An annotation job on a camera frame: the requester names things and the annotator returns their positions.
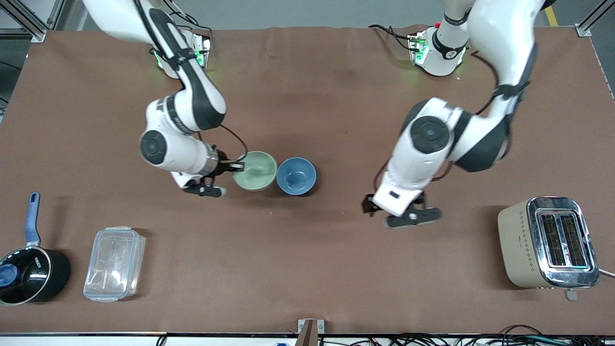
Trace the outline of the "beige chrome two-slot toaster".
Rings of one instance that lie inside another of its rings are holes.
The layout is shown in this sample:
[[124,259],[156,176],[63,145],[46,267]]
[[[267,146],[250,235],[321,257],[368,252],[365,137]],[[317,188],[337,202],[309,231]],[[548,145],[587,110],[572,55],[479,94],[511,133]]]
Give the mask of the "beige chrome two-slot toaster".
[[561,289],[569,301],[598,283],[600,269],[578,203],[538,196],[501,210],[498,234],[505,273],[525,289]]

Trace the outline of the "light green bowl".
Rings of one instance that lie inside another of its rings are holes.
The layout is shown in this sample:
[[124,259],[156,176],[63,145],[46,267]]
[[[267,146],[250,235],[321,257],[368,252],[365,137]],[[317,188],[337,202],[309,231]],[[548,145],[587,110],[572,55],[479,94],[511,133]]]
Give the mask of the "light green bowl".
[[277,176],[277,161],[263,151],[249,151],[240,160],[244,170],[233,173],[234,182],[246,191],[262,191],[271,186]]

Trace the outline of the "blue bowl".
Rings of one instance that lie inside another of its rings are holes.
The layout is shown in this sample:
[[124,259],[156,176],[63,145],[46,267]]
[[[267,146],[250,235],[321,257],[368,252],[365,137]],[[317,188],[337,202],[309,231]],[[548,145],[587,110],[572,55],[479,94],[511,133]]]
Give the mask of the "blue bowl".
[[306,195],[316,186],[317,170],[310,160],[298,156],[288,158],[279,165],[275,181],[288,195]]

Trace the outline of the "clear plastic lidded container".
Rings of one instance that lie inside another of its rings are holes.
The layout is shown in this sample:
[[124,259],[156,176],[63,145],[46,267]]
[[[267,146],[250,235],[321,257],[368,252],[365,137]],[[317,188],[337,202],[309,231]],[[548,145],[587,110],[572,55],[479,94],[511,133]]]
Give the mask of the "clear plastic lidded container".
[[115,302],[136,293],[147,239],[129,226],[114,226],[95,235],[83,294],[98,302]]

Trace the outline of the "right base connector plate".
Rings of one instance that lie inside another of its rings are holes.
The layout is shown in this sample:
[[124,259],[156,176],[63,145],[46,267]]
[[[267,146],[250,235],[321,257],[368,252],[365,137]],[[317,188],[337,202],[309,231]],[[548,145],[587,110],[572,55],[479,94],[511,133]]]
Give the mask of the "right base connector plate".
[[211,49],[211,37],[192,33],[191,47],[193,48],[199,65],[202,68],[206,69],[209,58],[209,51]]

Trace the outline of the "brown table cover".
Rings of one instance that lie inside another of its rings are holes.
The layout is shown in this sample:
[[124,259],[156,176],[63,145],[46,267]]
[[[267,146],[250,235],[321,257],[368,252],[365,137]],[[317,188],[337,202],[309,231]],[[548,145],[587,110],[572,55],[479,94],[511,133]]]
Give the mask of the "brown table cover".
[[[29,194],[41,194],[42,245],[66,252],[71,278],[46,304],[0,306],[9,332],[271,332],[298,319],[330,333],[496,333],[514,324],[550,334],[615,335],[615,280],[566,300],[520,289],[504,271],[498,213],[535,196],[580,204],[598,265],[615,270],[615,101],[589,38],[536,29],[532,82],[509,155],[490,170],[456,167],[426,191],[443,217],[387,229],[362,214],[373,176],[415,103],[441,97],[476,111],[494,88],[467,58],[430,77],[373,29],[218,31],[209,76],[225,125],[252,150],[318,170],[307,197],[276,185],[250,193],[182,192],[145,163],[145,107],[174,93],[148,46],[100,31],[52,32],[33,44],[0,125],[0,256],[24,245]],[[97,232],[146,238],[133,296],[83,294]]]

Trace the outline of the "base connector plate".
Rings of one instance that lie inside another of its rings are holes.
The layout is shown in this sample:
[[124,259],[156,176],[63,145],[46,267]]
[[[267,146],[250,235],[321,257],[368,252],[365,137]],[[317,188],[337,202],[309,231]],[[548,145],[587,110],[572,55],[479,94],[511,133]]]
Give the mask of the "base connector plate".
[[423,66],[429,52],[427,31],[425,30],[407,35],[407,39],[411,63],[413,65]]
[[199,65],[202,68],[206,69],[209,58],[209,51],[211,49],[211,37],[192,33],[191,47],[193,48]]

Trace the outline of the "metal table edge bracket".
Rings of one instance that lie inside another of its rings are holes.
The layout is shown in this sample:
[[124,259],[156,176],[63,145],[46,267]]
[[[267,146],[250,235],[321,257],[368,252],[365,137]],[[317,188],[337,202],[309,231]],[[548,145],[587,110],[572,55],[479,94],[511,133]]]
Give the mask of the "metal table edge bracket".
[[295,346],[320,346],[320,335],[325,333],[324,319],[299,319]]

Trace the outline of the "glass lid with blue knob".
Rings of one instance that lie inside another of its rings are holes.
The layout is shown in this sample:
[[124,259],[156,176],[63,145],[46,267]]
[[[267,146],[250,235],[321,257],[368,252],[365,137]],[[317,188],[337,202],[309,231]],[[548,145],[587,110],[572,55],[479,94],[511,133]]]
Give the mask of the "glass lid with blue knob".
[[15,306],[49,300],[51,266],[47,254],[26,246],[0,259],[0,305]]

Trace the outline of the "aluminium frame profile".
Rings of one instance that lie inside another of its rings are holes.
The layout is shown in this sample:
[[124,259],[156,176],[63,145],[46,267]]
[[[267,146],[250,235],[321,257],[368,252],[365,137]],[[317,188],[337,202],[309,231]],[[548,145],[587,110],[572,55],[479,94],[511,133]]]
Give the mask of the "aluminium frame profile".
[[60,29],[67,0],[0,0],[0,39],[43,42],[47,31]]
[[575,31],[578,37],[591,37],[591,27],[594,26],[612,7],[615,0],[601,0],[597,7],[580,22],[575,24]]

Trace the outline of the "left base connector plate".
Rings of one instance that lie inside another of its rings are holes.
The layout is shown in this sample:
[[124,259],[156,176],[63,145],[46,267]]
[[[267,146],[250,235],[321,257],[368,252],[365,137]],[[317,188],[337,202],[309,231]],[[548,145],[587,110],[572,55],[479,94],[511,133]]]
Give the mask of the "left base connector plate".
[[427,31],[425,30],[407,35],[407,39],[411,63],[413,65],[423,66],[429,52]]

